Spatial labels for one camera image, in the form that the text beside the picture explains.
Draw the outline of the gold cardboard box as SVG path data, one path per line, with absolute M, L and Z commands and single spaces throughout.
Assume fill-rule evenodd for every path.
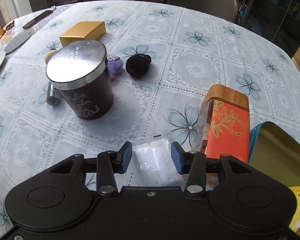
M 76 23 L 59 39 L 62 47 L 80 40 L 98 40 L 106 33 L 106 25 L 103 21 L 82 21 Z

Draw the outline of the floral lace tablecloth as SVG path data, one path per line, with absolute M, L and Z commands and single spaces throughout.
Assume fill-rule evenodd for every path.
M 81 21 L 103 21 L 101 41 L 126 61 L 152 58 L 148 73 L 122 71 L 102 118 L 78 118 L 66 102 L 46 103 L 45 55 Z M 70 155 L 87 158 L 126 141 L 162 135 L 190 148 L 199 107 L 215 83 L 248 96 L 250 125 L 271 121 L 300 143 L 300 73 L 284 50 L 261 36 L 201 12 L 134 1 L 58 7 L 0 68 L 0 236 L 12 227 L 5 198 L 15 185 Z

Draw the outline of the dark bookshelf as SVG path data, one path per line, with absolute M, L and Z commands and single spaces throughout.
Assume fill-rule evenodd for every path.
M 300 0 L 236 0 L 236 22 L 293 57 L 300 47 Z

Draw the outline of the dark candle jar silver lid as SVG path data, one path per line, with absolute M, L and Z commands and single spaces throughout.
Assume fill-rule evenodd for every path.
M 94 120 L 113 105 L 105 45 L 95 40 L 73 42 L 51 56 L 46 75 L 81 119 Z

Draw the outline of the gold metal tray blue rim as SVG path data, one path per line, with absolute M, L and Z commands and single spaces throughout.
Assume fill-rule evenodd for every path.
M 250 131 L 249 165 L 287 187 L 300 186 L 300 144 L 273 122 Z

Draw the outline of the purple plush doll keychain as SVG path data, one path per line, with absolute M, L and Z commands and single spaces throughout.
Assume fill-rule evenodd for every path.
M 123 61 L 116 55 L 111 55 L 107 58 L 107 67 L 110 79 L 117 77 L 123 68 Z

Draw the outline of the dark teal cosmetic tube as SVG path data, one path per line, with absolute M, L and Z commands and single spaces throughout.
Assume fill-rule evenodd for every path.
M 47 88 L 47 96 L 46 96 L 46 102 L 50 106 L 58 106 L 60 105 L 62 100 L 61 93 L 58 89 L 56 89 L 53 84 L 49 83 Z

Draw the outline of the white tissue packet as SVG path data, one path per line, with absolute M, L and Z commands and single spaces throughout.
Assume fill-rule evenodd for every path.
M 132 161 L 140 186 L 185 186 L 185 177 L 175 168 L 171 157 L 171 143 L 167 138 L 157 137 L 140 141 L 133 146 Z

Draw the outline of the black plush ball keychain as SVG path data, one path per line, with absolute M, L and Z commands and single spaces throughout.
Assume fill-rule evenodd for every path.
M 130 76 L 138 79 L 147 74 L 151 62 L 152 59 L 149 55 L 133 55 L 126 61 L 126 71 Z

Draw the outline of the red floral tin wooden lid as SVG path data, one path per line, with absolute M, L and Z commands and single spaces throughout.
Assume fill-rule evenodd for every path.
M 229 154 L 248 162 L 250 114 L 245 94 L 221 84 L 212 85 L 200 107 L 197 125 L 193 150 L 208 158 Z

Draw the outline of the amber trinkets on table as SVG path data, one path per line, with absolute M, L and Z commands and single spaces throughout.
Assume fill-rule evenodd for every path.
M 14 25 L 15 25 L 14 20 L 12 20 L 11 22 L 9 22 L 3 27 L 0 25 L 0 40 L 8 41 L 12 37 L 12 29 Z

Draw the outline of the grey oval silicone mat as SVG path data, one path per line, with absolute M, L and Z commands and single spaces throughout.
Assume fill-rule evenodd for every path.
M 23 30 L 16 37 L 12 38 L 12 40 L 6 45 L 4 51 L 7 54 L 10 54 L 20 48 L 28 39 L 36 32 L 35 28 L 30 28 L 27 30 Z

